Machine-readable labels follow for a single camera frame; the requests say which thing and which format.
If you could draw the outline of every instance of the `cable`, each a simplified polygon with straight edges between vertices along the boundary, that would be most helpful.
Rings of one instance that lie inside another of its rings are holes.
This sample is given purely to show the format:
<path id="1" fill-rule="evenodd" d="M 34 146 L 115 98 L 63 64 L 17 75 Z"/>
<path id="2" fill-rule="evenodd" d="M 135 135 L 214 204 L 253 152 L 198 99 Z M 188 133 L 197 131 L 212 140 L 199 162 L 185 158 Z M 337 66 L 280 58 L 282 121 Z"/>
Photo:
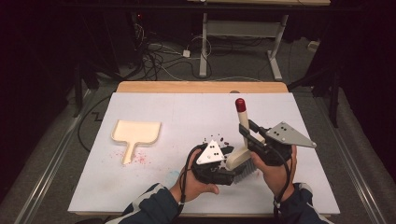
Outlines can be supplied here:
<path id="1" fill-rule="evenodd" d="M 192 63 L 189 63 L 189 62 L 178 62 L 178 63 L 188 63 L 188 64 L 190 65 L 190 67 L 191 67 L 191 74 L 192 74 L 193 77 L 196 77 L 196 78 L 199 78 L 199 79 L 206 79 L 206 78 L 209 78 L 209 77 L 198 77 L 198 76 L 196 76 L 196 75 L 194 74 L 194 69 L 193 69 Z M 174 65 L 176 65 L 176 64 L 178 64 L 178 63 L 174 63 L 174 64 L 172 64 L 172 65 L 170 65 L 170 66 L 167 66 L 166 68 L 172 67 L 172 66 L 174 66 Z"/>
<path id="2" fill-rule="evenodd" d="M 161 57 L 161 59 L 163 60 L 163 57 L 161 55 L 155 54 L 154 56 L 152 56 L 150 53 L 146 53 L 145 55 L 147 58 L 144 58 L 144 73 L 145 75 L 143 77 L 141 77 L 140 79 L 145 79 L 145 80 L 152 80 L 152 77 L 154 78 L 154 81 L 156 81 L 158 79 L 158 73 L 159 71 L 157 71 L 157 69 L 161 68 L 161 63 L 163 63 L 162 61 L 157 59 L 157 56 Z M 146 66 L 146 62 L 149 61 L 151 62 L 151 66 Z M 154 74 L 149 76 L 149 73 L 151 70 L 154 70 Z"/>
<path id="3" fill-rule="evenodd" d="M 227 46 L 227 45 L 215 45 L 215 44 L 213 44 L 214 40 L 210 40 L 211 43 L 212 43 L 211 44 L 211 47 L 212 47 L 211 51 L 212 51 L 212 55 L 214 55 L 214 56 L 226 56 L 228 54 L 231 54 L 234 49 L 243 49 L 243 48 L 248 48 L 248 47 L 257 47 L 257 46 L 259 46 L 262 43 L 263 40 L 266 39 L 266 38 L 263 38 L 263 37 L 258 37 L 258 38 L 254 38 L 253 42 L 251 42 L 249 44 L 245 44 L 245 43 L 243 43 L 244 41 L 251 41 L 251 39 L 243 39 L 243 38 L 231 39 L 228 36 L 225 36 L 225 38 L 220 38 L 220 37 L 215 36 L 215 35 L 209 35 L 208 37 L 211 37 L 211 38 L 214 38 L 214 39 L 217 39 L 217 40 L 220 40 L 220 41 L 227 41 L 229 43 L 229 46 Z M 215 54 L 214 53 L 214 49 L 215 48 L 230 48 L 230 49 L 226 53 Z"/>
<path id="4" fill-rule="evenodd" d="M 289 186 L 289 182 L 290 182 L 290 176 L 291 176 L 291 169 L 292 169 L 292 165 L 293 165 L 293 159 L 291 158 L 291 166 L 289 168 L 288 163 L 285 161 L 285 159 L 282 157 L 282 155 L 280 155 L 280 153 L 269 147 L 273 152 L 275 152 L 275 154 L 281 159 L 283 166 L 285 167 L 285 171 L 286 171 L 286 183 L 283 186 L 282 190 L 279 192 L 278 195 L 275 196 L 274 198 L 274 218 L 277 220 L 278 223 L 280 223 L 280 219 L 279 219 L 279 206 L 280 206 L 280 201 L 282 200 L 283 194 L 285 193 L 286 189 Z"/>
<path id="5" fill-rule="evenodd" d="M 259 71 L 257 71 L 257 77 L 258 77 L 258 78 L 260 78 L 260 74 L 259 74 L 260 71 L 261 71 L 261 70 L 264 70 L 266 67 L 268 67 L 268 65 L 271 64 L 271 61 L 272 61 L 274 58 L 270 59 L 269 62 L 268 62 L 262 69 L 260 69 Z"/>
<path id="6" fill-rule="evenodd" d="M 179 180 L 179 186 L 180 186 L 180 191 L 181 191 L 180 203 L 178 205 L 177 214 L 175 215 L 175 217 L 173 218 L 171 223 L 175 223 L 177 217 L 183 211 L 184 203 L 186 202 L 187 172 L 191 170 L 191 169 L 189 169 L 191 156 L 195 150 L 201 149 L 201 148 L 206 148 L 206 146 L 207 146 L 207 144 L 203 144 L 203 145 L 198 145 L 198 146 L 194 147 L 190 151 L 189 155 L 187 156 L 186 165 L 184 166 L 184 171 L 180 175 L 180 180 Z"/>
<path id="7" fill-rule="evenodd" d="M 175 80 L 178 80 L 178 81 L 187 81 L 187 80 L 184 80 L 184 79 L 181 79 L 181 78 L 178 78 L 178 77 L 174 77 L 172 74 L 170 74 L 170 73 L 168 72 L 168 70 L 166 70 L 166 68 L 162 67 L 161 65 L 159 65 L 159 66 L 161 67 L 161 69 L 162 69 L 163 71 L 165 71 L 170 77 L 174 78 Z"/>
<path id="8" fill-rule="evenodd" d="M 171 63 L 171 62 L 178 61 L 178 60 L 181 60 L 181 59 L 186 59 L 186 58 L 185 57 L 179 57 L 179 58 L 173 59 L 171 61 L 163 62 L 163 63 Z"/>
<path id="9" fill-rule="evenodd" d="M 206 57 L 207 56 L 209 56 L 210 55 L 210 53 L 212 52 L 212 45 L 210 44 L 210 42 L 209 42 L 209 40 L 208 39 L 206 39 L 206 38 L 203 38 L 202 36 L 200 36 L 200 35 L 198 35 L 198 36 L 196 36 L 195 38 L 193 38 L 192 40 L 191 40 L 191 45 L 192 45 L 192 42 L 194 41 L 194 40 L 196 40 L 196 39 L 198 39 L 198 38 L 201 38 L 201 39 L 203 39 L 203 40 L 205 40 L 206 41 L 206 43 L 208 43 L 209 44 L 209 53 L 207 53 L 207 55 L 206 55 Z"/>
<path id="10" fill-rule="evenodd" d="M 84 115 L 84 117 L 82 118 L 81 122 L 80 122 L 79 125 L 78 125 L 78 132 L 77 132 L 78 141 L 79 141 L 79 143 L 81 144 L 81 146 L 82 146 L 87 152 L 91 152 L 91 150 L 88 149 L 88 147 L 86 147 L 86 146 L 84 145 L 84 143 L 82 142 L 82 139 L 81 139 L 81 136 L 80 136 L 80 130 L 81 130 L 82 123 L 83 123 L 84 120 L 88 117 L 88 115 L 90 115 L 91 112 L 92 112 L 99 104 L 101 104 L 104 100 L 110 99 L 110 98 L 111 98 L 111 95 L 109 95 L 109 96 L 103 98 L 103 99 L 100 100 L 98 103 L 96 103 L 93 107 L 91 107 L 91 109 Z"/>
<path id="11" fill-rule="evenodd" d="M 171 49 L 172 51 L 171 51 L 171 52 L 160 51 L 160 52 L 161 52 L 161 53 L 173 53 L 173 54 L 181 55 L 181 53 L 177 52 L 175 49 L 172 49 L 172 48 L 170 48 L 170 47 L 167 47 L 167 46 L 165 46 L 165 45 L 163 45 L 163 44 L 161 44 L 161 45 L 159 45 L 159 44 L 148 44 L 148 46 L 150 46 L 150 45 L 161 46 L 159 49 L 154 50 L 154 51 L 159 51 L 159 50 L 162 49 L 162 48 L 166 48 L 166 49 Z"/>

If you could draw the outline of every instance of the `white paper sheet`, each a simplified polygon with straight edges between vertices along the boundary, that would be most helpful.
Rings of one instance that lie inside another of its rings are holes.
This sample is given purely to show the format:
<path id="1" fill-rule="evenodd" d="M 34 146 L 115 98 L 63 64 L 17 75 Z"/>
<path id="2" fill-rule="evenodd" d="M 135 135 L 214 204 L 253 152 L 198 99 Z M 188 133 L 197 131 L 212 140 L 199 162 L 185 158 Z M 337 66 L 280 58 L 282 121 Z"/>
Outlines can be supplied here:
<path id="1" fill-rule="evenodd" d="M 240 148 L 244 142 L 234 105 L 239 97 L 246 101 L 248 117 L 262 127 L 286 121 L 309 137 L 291 93 L 113 93 L 68 211 L 122 212 L 152 184 L 172 187 L 196 145 L 213 139 L 222 147 L 228 142 Z M 126 165 L 121 163 L 125 146 L 110 137 L 118 119 L 162 123 L 157 142 L 138 146 L 133 161 Z M 339 214 L 316 151 L 298 147 L 297 157 L 294 182 L 311 186 L 314 206 L 321 214 Z M 183 213 L 273 213 L 273 195 L 259 171 L 236 185 L 219 186 L 219 191 L 219 195 L 207 193 L 186 203 Z"/>

